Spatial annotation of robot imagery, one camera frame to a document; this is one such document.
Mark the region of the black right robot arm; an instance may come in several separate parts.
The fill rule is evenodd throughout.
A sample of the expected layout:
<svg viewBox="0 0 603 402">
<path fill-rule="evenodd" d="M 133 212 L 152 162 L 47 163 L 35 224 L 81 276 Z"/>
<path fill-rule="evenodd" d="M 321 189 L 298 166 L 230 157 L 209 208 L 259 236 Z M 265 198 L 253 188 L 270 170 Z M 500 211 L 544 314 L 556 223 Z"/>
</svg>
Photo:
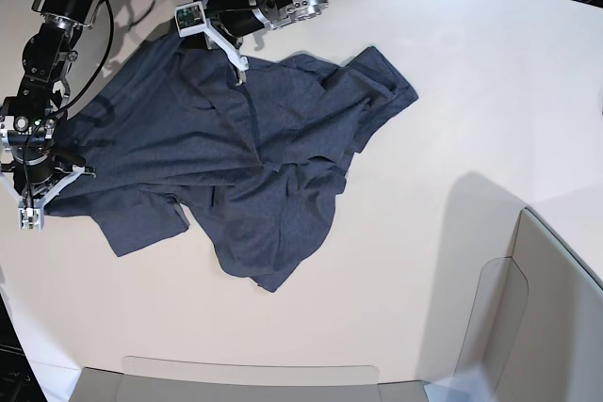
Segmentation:
<svg viewBox="0 0 603 402">
<path fill-rule="evenodd" d="M 22 53 L 24 76 L 16 95 L 1 104 L 1 184 L 16 201 L 22 230 L 39 230 L 44 209 L 79 177 L 94 175 L 85 159 L 59 147 L 55 134 L 72 105 L 68 73 L 78 59 L 75 46 L 107 0 L 34 0 L 43 18 Z"/>
</svg>

